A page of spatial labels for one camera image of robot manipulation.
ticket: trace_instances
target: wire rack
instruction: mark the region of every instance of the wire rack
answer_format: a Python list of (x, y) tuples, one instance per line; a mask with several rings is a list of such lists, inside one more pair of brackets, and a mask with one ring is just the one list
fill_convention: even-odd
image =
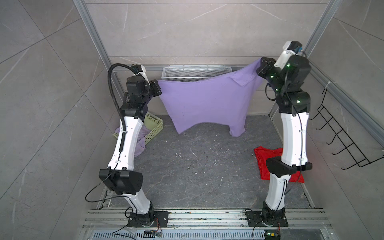
[(225, 65), (172, 65), (163, 68), (162, 80), (193, 82), (231, 73)]
[[(378, 159), (376, 159), (376, 160), (374, 160), (374, 161), (370, 161), (365, 155), (364, 155), (364, 153), (360, 150), (360, 148), (356, 145), (356, 143), (352, 140), (352, 138), (348, 135), (348, 133), (344, 130), (344, 128), (342, 128), (341, 127), (341, 125), (338, 123), (338, 121), (333, 117), (333, 115), (325, 108), (325, 106), (324, 106), (324, 99), (325, 99), (325, 95), (327, 94), (327, 89), (324, 89), (323, 90), (323, 94), (324, 94), (324, 96), (323, 96), (323, 100), (321, 101), (321, 105), (317, 108), (317, 114), (316, 114), (316, 116), (314, 117), (314, 118), (312, 118), (312, 119), (310, 119), (310, 120), (313, 120), (313, 119), (315, 119), (318, 115), (320, 115), (320, 116), (322, 116), (322, 118), (325, 120), (325, 124), (324, 124), (324, 126), (322, 126), (320, 129), (317, 129), (316, 128), (316, 130), (321, 130), (321, 129), (323, 129), (325, 126), (329, 126), (331, 129), (332, 129), (332, 131), (335, 133), (335, 136), (333, 137), (333, 139), (332, 139), (332, 141), (330, 142), (330, 143), (327, 143), (326, 142), (326, 144), (328, 144), (328, 145), (331, 145), (332, 143), (333, 143), (333, 141), (335, 140), (335, 138), (337, 137), (339, 140), (340, 140), (340, 142), (342, 143), (342, 145), (344, 146), (344, 148), (342, 149), (342, 150), (340, 150), (338, 153), (332, 153), (332, 155), (337, 155), (337, 154), (339, 154), (339, 153), (341, 153), (342, 151), (344, 151), (344, 150), (347, 150), (348, 151), (348, 153), (351, 155), (351, 157), (353, 158), (353, 160), (355, 161), (355, 164), (353, 164), (353, 165), (351, 165), (351, 166), (349, 166), (349, 167), (347, 167), (347, 168), (341, 168), (342, 170), (346, 170), (346, 169), (349, 169), (349, 168), (351, 168), (351, 167), (353, 167), (353, 166), (355, 166), (355, 165), (358, 165), (359, 167), (364, 167), (364, 166), (367, 166), (368, 164), (371, 164), (371, 163), (374, 163), (374, 162), (376, 162), (376, 161), (378, 161), (378, 160), (380, 160), (380, 159), (383, 159), (384, 158), (384, 156), (382, 156), (381, 158), (378, 158)], [(329, 120), (327, 120), (325, 117), (324, 117), (324, 115), (321, 113), (321, 112), (324, 112), (324, 111), (326, 111), (330, 116), (331, 116), (331, 118), (329, 119)], [(333, 122), (335, 122), (339, 127), (340, 127), (340, 131), (336, 131), (329, 123), (331, 122), (331, 120), (333, 120)], [(352, 142), (351, 144), (348, 144), (348, 145), (346, 145), (345, 143), (344, 143), (344, 141), (340, 138), (340, 136), (339, 136), (339, 134), (341, 134), (341, 133), (344, 133), (349, 139), (350, 139), (350, 141)], [(356, 160), (356, 158), (353, 156), (353, 154), (350, 152), (350, 150), (348, 149), (349, 147), (352, 147), (352, 146), (355, 146), (357, 149), (358, 149), (358, 151), (360, 151), (360, 153), (361, 153), (361, 155), (364, 157), (363, 158), (363, 160)]]

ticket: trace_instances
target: lavender fabric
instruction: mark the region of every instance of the lavender fabric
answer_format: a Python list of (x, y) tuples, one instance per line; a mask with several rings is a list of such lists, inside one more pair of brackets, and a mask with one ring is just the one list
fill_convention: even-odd
[(263, 78), (260, 59), (232, 73), (196, 82), (159, 80), (160, 95), (177, 132), (202, 122), (228, 125), (234, 137), (245, 132), (249, 102)]
[[(119, 134), (120, 127), (116, 128), (115, 132)], [(141, 127), (139, 131), (139, 135), (137, 137), (134, 157), (137, 157), (145, 150), (145, 136), (147, 136), (150, 132), (151, 131), (148, 128), (146, 128), (144, 125)]]

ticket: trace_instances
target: metal mesh basket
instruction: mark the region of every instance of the metal mesh basket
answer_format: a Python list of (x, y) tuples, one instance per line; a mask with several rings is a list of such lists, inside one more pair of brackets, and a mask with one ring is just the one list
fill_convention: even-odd
[(224, 65), (173, 65), (163, 68), (162, 80), (193, 82), (231, 73)]

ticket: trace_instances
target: zip tie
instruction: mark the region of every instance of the zip tie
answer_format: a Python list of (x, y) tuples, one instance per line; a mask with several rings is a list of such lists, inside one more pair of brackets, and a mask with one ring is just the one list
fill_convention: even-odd
[(325, 89), (327, 89), (327, 87), (328, 87), (328, 85), (329, 85), (330, 83), (336, 83), (336, 82), (328, 81), (327, 85), (325, 85)]

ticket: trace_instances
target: purple t-shirt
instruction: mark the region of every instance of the purple t-shirt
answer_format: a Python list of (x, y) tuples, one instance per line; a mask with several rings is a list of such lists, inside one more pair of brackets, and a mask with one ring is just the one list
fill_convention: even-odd
[(196, 82), (159, 80), (160, 95), (177, 132), (202, 122), (228, 125), (234, 137), (245, 132), (249, 102), (263, 78), (260, 59), (232, 73)]

